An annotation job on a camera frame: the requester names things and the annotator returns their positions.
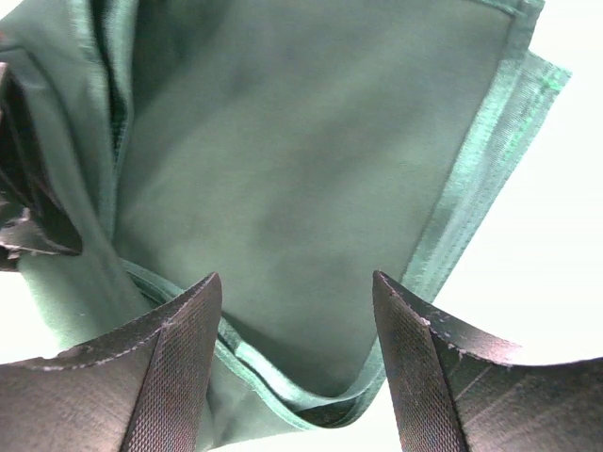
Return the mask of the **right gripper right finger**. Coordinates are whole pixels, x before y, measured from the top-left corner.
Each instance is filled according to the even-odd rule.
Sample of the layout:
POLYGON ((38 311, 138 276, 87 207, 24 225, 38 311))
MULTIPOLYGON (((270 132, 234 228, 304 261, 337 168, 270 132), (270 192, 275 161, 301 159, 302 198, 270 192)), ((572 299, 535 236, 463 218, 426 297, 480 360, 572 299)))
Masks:
POLYGON ((381 271, 372 297, 402 450, 601 450, 601 359, 546 359, 381 271))

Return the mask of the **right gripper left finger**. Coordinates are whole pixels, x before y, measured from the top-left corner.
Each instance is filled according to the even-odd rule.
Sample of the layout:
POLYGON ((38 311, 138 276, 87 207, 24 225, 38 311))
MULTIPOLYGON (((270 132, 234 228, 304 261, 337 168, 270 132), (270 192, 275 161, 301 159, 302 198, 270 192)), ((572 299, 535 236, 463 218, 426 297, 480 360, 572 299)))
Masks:
POLYGON ((52 359, 2 365, 2 450, 195 450, 221 301, 213 273, 52 359))

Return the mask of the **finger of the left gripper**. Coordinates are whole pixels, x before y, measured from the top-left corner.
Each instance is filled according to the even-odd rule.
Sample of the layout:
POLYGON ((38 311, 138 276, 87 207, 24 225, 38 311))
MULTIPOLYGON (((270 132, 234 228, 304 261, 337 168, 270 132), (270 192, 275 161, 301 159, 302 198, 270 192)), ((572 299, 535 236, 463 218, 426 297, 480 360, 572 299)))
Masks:
POLYGON ((76 256, 80 233, 51 188, 24 89, 1 63, 1 269, 25 254, 76 256))

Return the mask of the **dark green cloth napkin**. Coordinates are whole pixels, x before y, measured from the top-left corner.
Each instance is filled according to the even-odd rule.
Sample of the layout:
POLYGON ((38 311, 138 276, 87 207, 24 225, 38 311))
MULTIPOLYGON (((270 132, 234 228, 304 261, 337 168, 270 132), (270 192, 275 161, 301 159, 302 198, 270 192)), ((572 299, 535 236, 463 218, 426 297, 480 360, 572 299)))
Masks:
POLYGON ((18 268, 72 347, 209 273, 201 450, 344 427, 384 380, 371 274, 433 300, 567 75, 540 1, 23 1, 22 84, 69 257, 18 268))

